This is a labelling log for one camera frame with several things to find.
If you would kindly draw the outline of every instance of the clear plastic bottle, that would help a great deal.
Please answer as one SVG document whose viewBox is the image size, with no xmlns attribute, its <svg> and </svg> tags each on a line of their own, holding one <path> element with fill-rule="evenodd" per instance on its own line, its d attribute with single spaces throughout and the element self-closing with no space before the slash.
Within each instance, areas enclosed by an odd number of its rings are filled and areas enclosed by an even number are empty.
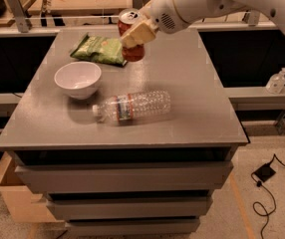
<svg viewBox="0 0 285 239">
<path fill-rule="evenodd" d="M 285 86 L 285 68 L 273 75 L 266 85 L 266 90 L 272 94 L 280 94 Z"/>
<path fill-rule="evenodd" d="M 95 117 L 103 121 L 132 120 L 167 114 L 170 111 L 170 95 L 166 91 L 153 91 L 113 96 L 93 106 Z"/>
</svg>

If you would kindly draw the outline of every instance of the concrete floor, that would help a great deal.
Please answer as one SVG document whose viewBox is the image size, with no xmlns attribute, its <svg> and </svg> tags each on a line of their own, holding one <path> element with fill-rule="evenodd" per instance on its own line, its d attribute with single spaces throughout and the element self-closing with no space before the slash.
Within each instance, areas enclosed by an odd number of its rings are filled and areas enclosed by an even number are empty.
<svg viewBox="0 0 285 239">
<path fill-rule="evenodd" d="M 285 163 L 285 129 L 278 135 L 272 121 L 244 122 L 250 143 L 238 148 L 232 161 L 234 169 L 220 190 L 213 193 L 213 204 L 206 216 L 200 218 L 200 226 L 191 234 L 79 237 L 78 239 L 242 239 L 261 238 L 260 230 L 266 217 L 258 216 L 252 208 L 261 201 L 265 208 L 273 209 L 270 195 L 257 187 L 250 174 L 272 159 L 273 153 Z M 264 238 L 285 238 L 285 168 L 277 161 L 271 167 L 276 174 L 264 183 L 275 197 L 277 209 L 270 216 L 264 229 Z M 55 239 L 77 238 L 65 232 L 62 223 L 15 223 L 0 194 L 0 239 Z"/>
</svg>

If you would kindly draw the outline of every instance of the red can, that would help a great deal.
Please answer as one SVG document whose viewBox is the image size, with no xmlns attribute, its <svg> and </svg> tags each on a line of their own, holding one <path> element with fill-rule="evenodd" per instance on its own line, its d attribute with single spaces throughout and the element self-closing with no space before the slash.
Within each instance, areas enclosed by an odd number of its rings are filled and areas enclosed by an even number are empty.
<svg viewBox="0 0 285 239">
<path fill-rule="evenodd" d="M 120 13 L 119 16 L 119 32 L 122 36 L 124 32 L 129 29 L 141 16 L 141 13 L 138 9 L 126 9 Z M 137 45 L 133 48 L 125 48 L 123 47 L 123 57 L 127 61 L 135 62 L 139 61 L 144 56 L 144 47 L 143 45 Z"/>
</svg>

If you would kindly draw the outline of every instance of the cardboard box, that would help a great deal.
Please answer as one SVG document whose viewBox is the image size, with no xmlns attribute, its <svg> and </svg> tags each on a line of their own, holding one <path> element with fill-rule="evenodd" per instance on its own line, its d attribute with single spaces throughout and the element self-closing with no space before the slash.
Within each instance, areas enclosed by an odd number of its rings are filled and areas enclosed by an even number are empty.
<svg viewBox="0 0 285 239">
<path fill-rule="evenodd" d="M 33 194 L 16 176 L 15 162 L 5 152 L 0 161 L 0 191 L 15 222 L 59 222 L 42 194 Z"/>
</svg>

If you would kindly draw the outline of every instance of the green chip bag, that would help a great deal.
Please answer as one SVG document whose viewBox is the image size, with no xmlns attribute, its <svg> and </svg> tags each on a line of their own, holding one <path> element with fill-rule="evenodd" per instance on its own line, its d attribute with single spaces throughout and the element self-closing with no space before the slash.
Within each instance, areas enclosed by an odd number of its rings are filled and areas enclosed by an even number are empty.
<svg viewBox="0 0 285 239">
<path fill-rule="evenodd" d="M 122 44 L 117 38 L 86 35 L 70 56 L 95 63 L 123 66 Z"/>
</svg>

